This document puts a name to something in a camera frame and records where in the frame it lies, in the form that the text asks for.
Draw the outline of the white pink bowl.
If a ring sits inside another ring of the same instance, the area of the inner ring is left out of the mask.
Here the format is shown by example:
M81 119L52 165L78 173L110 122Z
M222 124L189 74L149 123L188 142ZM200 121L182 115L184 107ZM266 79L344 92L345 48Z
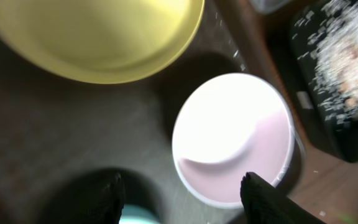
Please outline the white pink bowl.
M286 174L295 144L283 96L262 78L227 73L200 85L173 127L172 155L187 190L216 208L241 207L243 176L254 172L271 186Z

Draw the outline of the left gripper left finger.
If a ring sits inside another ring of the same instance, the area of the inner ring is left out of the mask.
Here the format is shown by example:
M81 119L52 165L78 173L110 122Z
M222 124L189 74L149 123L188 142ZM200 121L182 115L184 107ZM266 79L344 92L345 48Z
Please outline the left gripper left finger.
M125 200L119 172L93 172L57 192L40 214L39 223L119 223Z

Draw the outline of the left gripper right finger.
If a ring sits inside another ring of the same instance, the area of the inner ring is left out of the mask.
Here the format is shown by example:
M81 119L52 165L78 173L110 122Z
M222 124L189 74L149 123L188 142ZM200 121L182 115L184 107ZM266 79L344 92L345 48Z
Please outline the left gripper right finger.
M324 224L254 172L241 181L241 202L250 224Z

